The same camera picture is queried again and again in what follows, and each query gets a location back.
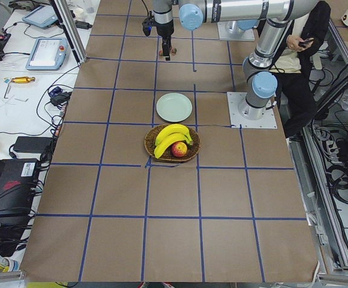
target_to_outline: wicker basket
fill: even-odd
[[[149,133],[145,137],[145,148],[149,155],[151,155],[152,158],[156,159],[160,162],[170,162],[170,163],[182,163],[186,162],[190,159],[193,159],[199,152],[200,148],[200,140],[197,132],[193,130],[192,128],[188,127],[190,131],[190,136],[193,140],[193,145],[187,145],[187,154],[181,158],[177,158],[172,154],[171,148],[168,147],[166,151],[163,153],[163,155],[157,159],[154,156],[154,149],[155,149],[155,138],[159,134],[159,132],[169,124],[159,125],[155,126],[152,130],[149,131]]]

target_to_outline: black jacket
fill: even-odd
[[[310,12],[310,15],[307,19],[307,22],[302,30],[301,38],[307,39],[307,38],[314,38],[313,45],[309,49],[306,49],[305,51],[298,52],[298,58],[301,63],[301,72],[306,77],[310,77],[310,72],[313,67],[313,65],[310,62],[310,56],[317,53],[319,50],[319,47],[323,44],[323,41],[325,40],[326,33],[328,31],[329,27],[329,20],[330,20],[330,6],[325,1],[319,1],[318,4],[314,7],[314,9]],[[266,20],[262,20],[259,22],[258,25],[258,34],[260,35],[262,33],[262,29],[265,25]],[[283,53],[283,50],[287,47],[287,36],[289,36],[293,32],[294,27],[294,21],[292,22],[289,30],[285,34],[285,37],[282,39],[280,47],[278,48],[277,52],[274,55],[274,58],[272,59],[272,66],[278,58]]]

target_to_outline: yellow banana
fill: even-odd
[[[165,139],[162,140],[162,142],[155,147],[154,149],[154,156],[159,159],[165,150],[170,147],[171,144],[174,144],[175,142],[178,141],[186,141],[186,136],[183,135],[182,133],[173,133],[168,135]]]
[[[186,136],[186,139],[185,139],[186,143],[189,145],[193,144],[193,140],[191,139],[189,129],[185,125],[177,123],[177,124],[170,124],[164,127],[156,136],[155,145],[158,146],[167,136],[173,133],[183,134],[184,136]]]

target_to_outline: black pants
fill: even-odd
[[[310,91],[308,79],[300,73],[273,73],[278,80],[276,91],[277,103],[280,103],[281,92],[289,100],[291,118],[283,125],[286,137],[298,133],[306,126],[317,112],[317,105]]]

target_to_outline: red apple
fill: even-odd
[[[172,145],[172,153],[177,158],[185,156],[187,153],[187,145],[184,142],[175,142]]]

